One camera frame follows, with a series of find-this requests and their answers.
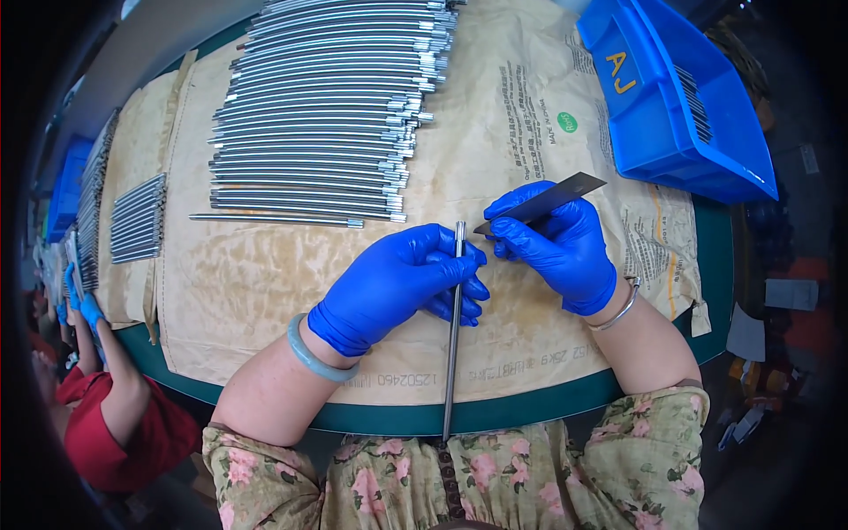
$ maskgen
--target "worker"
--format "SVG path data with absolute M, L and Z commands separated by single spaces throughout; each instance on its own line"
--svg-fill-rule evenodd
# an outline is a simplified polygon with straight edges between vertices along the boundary
M 42 397 L 74 468 L 105 493 L 133 493 L 200 450 L 200 428 L 143 376 L 120 345 L 97 300 L 80 301 L 70 275 L 67 322 L 76 328 L 79 362 L 57 387 L 55 366 L 33 352 Z M 100 371 L 92 332 L 109 372 Z
M 508 192 L 484 216 L 552 185 Z M 607 407 L 585 450 L 563 421 L 454 436 L 446 446 L 347 437 L 319 480 L 290 449 L 361 355 L 417 310 L 448 319 L 449 289 L 461 283 L 462 323 L 482 316 L 478 302 L 489 292 L 476 272 L 485 253 L 467 243 L 466 256 L 454 258 L 452 231 L 417 226 L 372 244 L 308 316 L 295 317 L 287 337 L 225 386 L 204 430 L 225 530 L 697 527 L 708 408 L 700 371 L 674 325 L 633 299 L 634 285 L 607 258 L 592 204 L 555 209 L 538 232 L 507 218 L 491 231 L 495 256 L 532 267 L 562 296 L 562 309 L 594 330 L 627 395 Z

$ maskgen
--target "green rohs circle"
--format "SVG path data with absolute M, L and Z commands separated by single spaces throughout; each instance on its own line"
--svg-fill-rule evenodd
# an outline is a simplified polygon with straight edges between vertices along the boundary
M 557 114 L 556 121 L 565 132 L 572 133 L 577 130 L 577 120 L 567 112 Z

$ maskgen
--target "blue nitrile glove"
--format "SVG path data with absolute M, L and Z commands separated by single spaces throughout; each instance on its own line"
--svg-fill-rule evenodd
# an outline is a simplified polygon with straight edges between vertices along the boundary
M 555 182 L 525 184 L 494 201 L 483 211 L 486 219 L 538 195 Z M 492 221 L 494 255 L 523 259 L 552 289 L 562 295 L 562 309 L 580 316 L 604 309 L 616 288 L 616 267 L 606 257 L 598 212 L 579 198 L 551 212 L 538 232 L 514 219 Z
M 88 322 L 88 326 L 97 334 L 98 320 L 106 320 L 106 317 L 103 316 L 103 312 L 100 310 L 98 301 L 94 298 L 93 294 L 86 293 L 86 297 L 82 300 L 82 309 L 80 309 L 80 312 L 82 313 L 82 318 Z
M 489 297 L 475 275 L 486 265 L 486 254 L 466 243 L 466 255 L 454 258 L 454 248 L 454 232 L 437 224 L 385 236 L 360 254 L 310 311 L 310 329 L 340 354 L 356 357 L 419 309 L 449 321 L 450 289 L 460 282 L 460 323 L 476 326 L 483 310 L 474 300 Z
M 59 317 L 59 324 L 62 326 L 68 325 L 68 308 L 64 305 L 64 298 L 59 299 L 59 305 L 56 306 L 56 316 Z
M 80 310 L 80 295 L 76 292 L 74 285 L 74 264 L 68 265 L 64 270 L 64 284 L 68 286 L 68 294 L 70 295 L 70 308 L 74 311 Z

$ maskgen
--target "blue plastic bin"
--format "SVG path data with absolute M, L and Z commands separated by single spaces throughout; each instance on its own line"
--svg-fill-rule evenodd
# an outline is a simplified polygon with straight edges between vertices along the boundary
M 745 86 L 697 28 L 661 0 L 594 0 L 577 29 L 606 96 L 622 176 L 726 204 L 778 198 Z M 708 143 L 699 138 L 675 66 L 695 79 Z
M 50 208 L 47 210 L 47 242 L 58 243 L 76 220 L 80 202 L 80 177 L 86 168 L 94 141 L 74 136 L 70 139 L 64 165 L 56 179 Z

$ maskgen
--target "floral blouse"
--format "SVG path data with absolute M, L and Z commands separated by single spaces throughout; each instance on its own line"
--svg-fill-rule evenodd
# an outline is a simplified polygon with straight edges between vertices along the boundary
M 583 452 L 563 421 L 453 437 L 460 513 L 515 530 L 697 528 L 708 403 L 696 387 L 621 398 Z M 420 438 L 355 438 L 319 480 L 291 449 L 204 431 L 225 530 L 427 530 L 451 519 L 438 457 Z

